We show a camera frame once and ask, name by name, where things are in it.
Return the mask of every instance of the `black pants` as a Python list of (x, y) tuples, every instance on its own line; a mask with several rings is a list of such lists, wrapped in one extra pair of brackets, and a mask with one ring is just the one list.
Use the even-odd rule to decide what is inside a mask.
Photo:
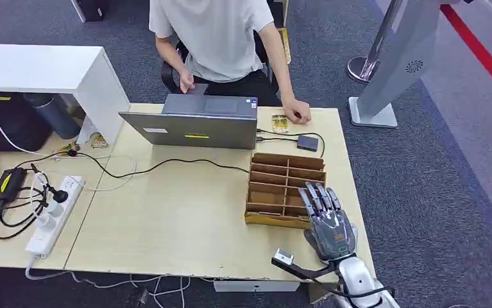
[(257, 98), (259, 106), (281, 107), (282, 102), (270, 87), (268, 77), (261, 71), (249, 73), (246, 77), (233, 82), (213, 82), (195, 76), (195, 83), (207, 83), (206, 95), (252, 96)]

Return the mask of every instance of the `white shelf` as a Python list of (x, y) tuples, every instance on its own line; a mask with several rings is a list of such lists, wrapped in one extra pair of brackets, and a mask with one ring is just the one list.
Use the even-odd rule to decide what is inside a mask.
[(103, 47), (0, 44), (0, 92), (68, 93), (107, 142), (130, 102)]

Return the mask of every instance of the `cardboard organizer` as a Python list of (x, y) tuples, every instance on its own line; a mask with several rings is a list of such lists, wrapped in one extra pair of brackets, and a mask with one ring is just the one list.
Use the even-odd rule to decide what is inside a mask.
[(309, 219), (298, 188), (305, 182), (325, 185), (323, 159), (255, 153), (251, 157), (246, 223), (308, 229)]

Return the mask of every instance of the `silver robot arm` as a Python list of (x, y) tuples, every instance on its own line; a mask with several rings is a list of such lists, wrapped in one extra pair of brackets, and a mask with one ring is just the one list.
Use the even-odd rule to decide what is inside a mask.
[(300, 279), (316, 278), (334, 272), (341, 279), (342, 291), (327, 288), (335, 294), (339, 308), (399, 308), (392, 294), (374, 279), (365, 263), (356, 256), (357, 229), (348, 220), (346, 212), (331, 188), (306, 182), (299, 189), (300, 196), (310, 217), (310, 230), (304, 236), (327, 267), (311, 271), (293, 264), (293, 255), (281, 249), (276, 251), (272, 264)]

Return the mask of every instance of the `white cable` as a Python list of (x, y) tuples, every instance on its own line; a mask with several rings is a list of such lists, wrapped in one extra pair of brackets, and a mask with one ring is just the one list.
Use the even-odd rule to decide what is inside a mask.
[[(136, 160), (134, 159), (134, 157), (131, 157), (131, 156), (112, 155), (112, 158), (114, 158), (114, 157), (126, 157), (126, 158), (132, 159), (132, 162), (133, 162), (132, 173), (136, 172), (137, 163), (136, 163)], [(132, 179), (132, 177), (134, 176), (134, 175), (130, 175), (123, 183), (119, 184), (118, 186), (115, 186), (115, 187), (112, 187), (112, 188), (98, 189), (98, 188), (86, 187), (85, 184), (81, 183), (80, 181), (77, 181), (71, 175), (67, 175), (66, 173), (63, 173), (61, 171), (57, 171), (57, 170), (44, 170), (44, 172), (54, 172), (54, 173), (58, 173), (60, 175), (64, 175), (64, 176), (70, 178), (72, 181), (76, 182), (78, 185), (83, 186), (83, 188), (85, 188), (88, 191), (113, 191), (115, 189), (122, 188), (123, 186), (125, 186)]]
[[(21, 147), (19, 147), (18, 145), (16, 145), (15, 143), (13, 143), (10, 138), (8, 137), (8, 135), (6, 133), (4, 133), (4, 130), (2, 129), (2, 126), (0, 126), (0, 133), (2, 134), (2, 136), (4, 136), (4, 138), (6, 138), (6, 140), (8, 141), (9, 144), (11, 144), (14, 148), (18, 149), (19, 151), (23, 151), (25, 153), (30, 153), (30, 154), (34, 154), (34, 155), (41, 155), (41, 156), (50, 156), (50, 154), (42, 154), (42, 153), (38, 153), (38, 152), (32, 152), (32, 151), (28, 151), (26, 149), (23, 149)], [(109, 155), (104, 155), (104, 156), (98, 156), (98, 157), (93, 157), (95, 159), (101, 159), (101, 158), (108, 158), (110, 157)], [(55, 158), (58, 158), (58, 159), (61, 159), (61, 158), (88, 158), (88, 157), (71, 157), (71, 156), (59, 156), (59, 157), (55, 157)]]
[(75, 282), (78, 282), (78, 283), (86, 282), (86, 283), (88, 283), (88, 284), (90, 284), (90, 285), (92, 285), (92, 286), (94, 286), (94, 287), (96, 287), (98, 289), (109, 289), (111, 287), (117, 287), (117, 286), (120, 286), (122, 284), (129, 284), (129, 283), (132, 284), (135, 287), (139, 287), (135, 282), (150, 282), (150, 281), (153, 281), (153, 280), (157, 280), (157, 284), (155, 285), (155, 290), (153, 290), (153, 293), (149, 293), (149, 295), (151, 295), (153, 297), (153, 299), (155, 300), (155, 303), (157, 303), (157, 305), (159, 306), (159, 308), (164, 308), (164, 307), (157, 300), (157, 296), (165, 295), (165, 294), (170, 294), (170, 293), (175, 293), (175, 292), (180, 292), (180, 294), (182, 296), (182, 308), (185, 308), (185, 296), (183, 295), (183, 291), (186, 290), (191, 285), (191, 278), (190, 277), (187, 277), (187, 279), (189, 279), (189, 281), (187, 282), (187, 285), (186, 286), (183, 286), (183, 277), (180, 277), (180, 288), (179, 289), (157, 293), (157, 289), (159, 287), (159, 283), (161, 281), (161, 278), (162, 277), (165, 277), (166, 275), (161, 275), (161, 276), (157, 276), (157, 277), (153, 277), (153, 278), (149, 278), (149, 279), (133, 280), (132, 279), (132, 274), (130, 274), (130, 279), (129, 280), (118, 282), (116, 284), (111, 284), (109, 286), (99, 286), (98, 284), (96, 284), (95, 282), (93, 282), (93, 281), (91, 281), (89, 279), (78, 279), (76, 277), (76, 274), (73, 271), (61, 271), (59, 273), (54, 273), (54, 274), (44, 275), (44, 276), (32, 276), (32, 275), (30, 275), (30, 270), (32, 269), (32, 266), (34, 265), (34, 262), (36, 262), (39, 259), (40, 259), (40, 255), (38, 255), (38, 254), (35, 254), (35, 255), (32, 256), (32, 258), (30, 259), (30, 261), (29, 261), (29, 263), (28, 263), (28, 265), (26, 266), (26, 269), (25, 269), (25, 277), (26, 278), (28, 278), (30, 280), (44, 280), (44, 279), (59, 277), (61, 275), (64, 275), (64, 274), (68, 274), (69, 273), (70, 275), (72, 275), (72, 279)]
[(76, 274), (73, 271), (61, 271), (59, 273), (45, 275), (45, 276), (32, 276), (32, 275), (30, 275), (30, 270), (31, 270), (32, 266), (34, 265), (34, 262), (36, 262), (38, 259), (40, 259), (40, 255), (34, 255), (30, 259), (30, 261), (29, 261), (29, 263), (28, 263), (28, 265), (27, 265), (27, 267), (25, 269), (25, 277), (26, 278), (28, 278), (30, 280), (44, 280), (44, 279), (55, 278), (55, 277), (58, 277), (60, 275), (64, 275), (64, 274), (70, 273), (72, 275), (72, 279), (74, 279), (75, 282), (79, 282), (79, 283), (86, 282), (86, 283), (88, 283), (88, 284), (90, 284), (90, 285), (92, 285), (92, 286), (94, 286), (94, 287), (96, 287), (98, 289), (109, 289), (111, 287), (117, 287), (117, 286), (120, 286), (122, 284), (129, 284), (129, 283), (133, 284), (134, 286), (137, 286), (135, 284), (135, 282), (150, 282), (150, 281), (153, 281), (155, 279), (159, 279), (160, 278), (160, 276), (157, 276), (157, 277), (153, 277), (153, 278), (149, 278), (149, 279), (133, 280), (132, 279), (132, 274), (130, 274), (130, 279), (127, 280), (127, 281), (118, 282), (116, 284), (111, 284), (109, 286), (99, 286), (98, 284), (96, 284), (95, 282), (93, 282), (93, 281), (91, 281), (89, 279), (78, 279), (76, 277)]
[(183, 286), (183, 277), (180, 277), (180, 288), (179, 289), (157, 293), (157, 289), (159, 287), (159, 283), (161, 281), (161, 278), (164, 277), (164, 276), (159, 277), (160, 279), (157, 280), (157, 284), (155, 285), (155, 290), (153, 290), (153, 293), (150, 293), (150, 295), (155, 300), (155, 303), (157, 303), (157, 305), (159, 306), (159, 308), (164, 308), (163, 305), (161, 305), (161, 303), (159, 303), (159, 301), (157, 300), (157, 296), (164, 295), (164, 294), (169, 294), (169, 293), (180, 292), (181, 295), (182, 295), (182, 308), (185, 308), (185, 297), (183, 295), (183, 291), (185, 289), (187, 289), (191, 285), (191, 278), (190, 277), (187, 277), (189, 279), (189, 281), (188, 281), (188, 283), (187, 283), (187, 285), (185, 287)]
[(32, 184), (30, 185), (30, 190), (29, 190), (29, 193), (28, 193), (28, 199), (30, 201), (30, 206), (32, 207), (32, 213), (34, 214), (34, 216), (38, 219), (40, 217), (40, 215), (38, 215), (38, 212), (36, 211), (36, 206), (34, 206), (34, 185), (36, 184), (36, 182), (38, 181), (38, 177), (43, 175), (44, 173), (43, 172), (38, 172), (36, 173), (33, 178), (32, 178)]
[(206, 278), (202, 278), (202, 277), (198, 277), (204, 281), (207, 281), (207, 282), (214, 282), (214, 281), (217, 281), (217, 278), (214, 278), (214, 279), (206, 279)]
[[(41, 155), (41, 156), (49, 156), (48, 154), (42, 154), (42, 153), (38, 153), (38, 152), (32, 152), (32, 151), (28, 151), (26, 149), (23, 149), (21, 147), (19, 147), (18, 145), (16, 145), (15, 143), (13, 143), (10, 138), (8, 137), (8, 135), (4, 132), (4, 130), (2, 129), (2, 126), (0, 126), (0, 132), (1, 134), (4, 136), (4, 138), (8, 141), (8, 143), (10, 143), (14, 148), (18, 149), (19, 151), (23, 151), (23, 152), (26, 152), (26, 153), (30, 153), (30, 154), (34, 154), (34, 155)], [(93, 157), (94, 159), (101, 159), (101, 158), (110, 158), (110, 156), (112, 156), (111, 154), (110, 155), (103, 155), (103, 156), (98, 156), (98, 157)], [(113, 157), (127, 157), (127, 158), (130, 158), (133, 160), (133, 163), (134, 163), (134, 167), (132, 169), (132, 172), (136, 172), (136, 167), (137, 167), (137, 163), (136, 163), (136, 160), (133, 158), (133, 157), (129, 157), (129, 156), (117, 156), (117, 155), (114, 155)], [(61, 158), (89, 158), (89, 157), (84, 157), (84, 156), (81, 156), (81, 157), (78, 157), (78, 156), (75, 156), (75, 157), (70, 157), (70, 156), (63, 156), (63, 157), (56, 157), (58, 159), (61, 159)], [(85, 187), (85, 185), (83, 185), (82, 183), (80, 183), (79, 181), (77, 181), (75, 178), (63, 173), (63, 172), (60, 172), (60, 171), (47, 171), (47, 172), (56, 172), (56, 173), (60, 173), (61, 175), (65, 175), (65, 176), (68, 176), (72, 181), (76, 182), (77, 184), (83, 186), (84, 188), (86, 188), (87, 190), (89, 191), (113, 191), (115, 189), (118, 189), (118, 188), (121, 188), (123, 187), (125, 184), (127, 184), (131, 179), (132, 179), (132, 176), (131, 175), (129, 178), (127, 178), (125, 180), (125, 182), (123, 182), (121, 185), (119, 186), (116, 186), (116, 187), (113, 187), (113, 188), (107, 188), (107, 189), (95, 189), (95, 188), (90, 188), (90, 187)]]

